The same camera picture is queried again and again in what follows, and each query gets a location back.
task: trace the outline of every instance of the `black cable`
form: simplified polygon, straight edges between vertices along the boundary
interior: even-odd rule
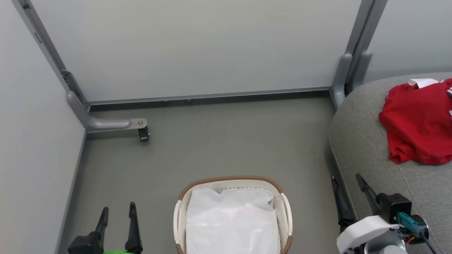
[[[423,232],[420,232],[419,235],[422,237],[422,239],[424,240],[424,242],[428,245],[428,247],[430,248],[430,250],[432,251],[433,254],[436,254],[435,249],[433,248],[433,246],[430,244],[430,242],[427,240],[427,238],[424,236]]]

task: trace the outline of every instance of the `white basket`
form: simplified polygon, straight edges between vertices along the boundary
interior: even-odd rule
[[[218,193],[225,189],[260,188],[270,191],[274,196],[273,207],[278,220],[280,254],[286,254],[292,243],[292,211],[282,188],[273,180],[261,176],[230,176],[200,180],[182,191],[174,208],[173,231],[176,248],[179,254],[186,254],[185,223],[187,207],[195,188],[211,188]]]

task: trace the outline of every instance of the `red cloth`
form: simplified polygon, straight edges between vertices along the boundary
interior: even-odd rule
[[[379,114],[386,127],[389,158],[396,163],[415,160],[443,164],[452,160],[452,79],[419,88],[392,88]]]

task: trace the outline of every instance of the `gray fabric upholstery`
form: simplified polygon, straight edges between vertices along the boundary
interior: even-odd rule
[[[355,174],[360,173],[376,193],[401,193],[413,202],[412,214],[428,223],[431,242],[439,253],[452,253],[452,163],[431,166],[413,161],[396,164],[388,159],[386,130],[378,114],[388,91],[413,78],[438,81],[452,72],[408,75],[377,80],[360,86],[340,106],[331,123],[329,139],[347,193],[358,218],[372,215]],[[412,245],[409,253],[430,253],[425,244]]]

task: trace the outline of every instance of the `white wall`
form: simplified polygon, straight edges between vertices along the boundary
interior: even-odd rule
[[[328,88],[358,0],[36,0],[88,101]]]
[[[0,246],[55,253],[85,130],[10,0],[0,2]]]
[[[426,72],[452,71],[449,0],[389,0],[369,45],[365,82]]]

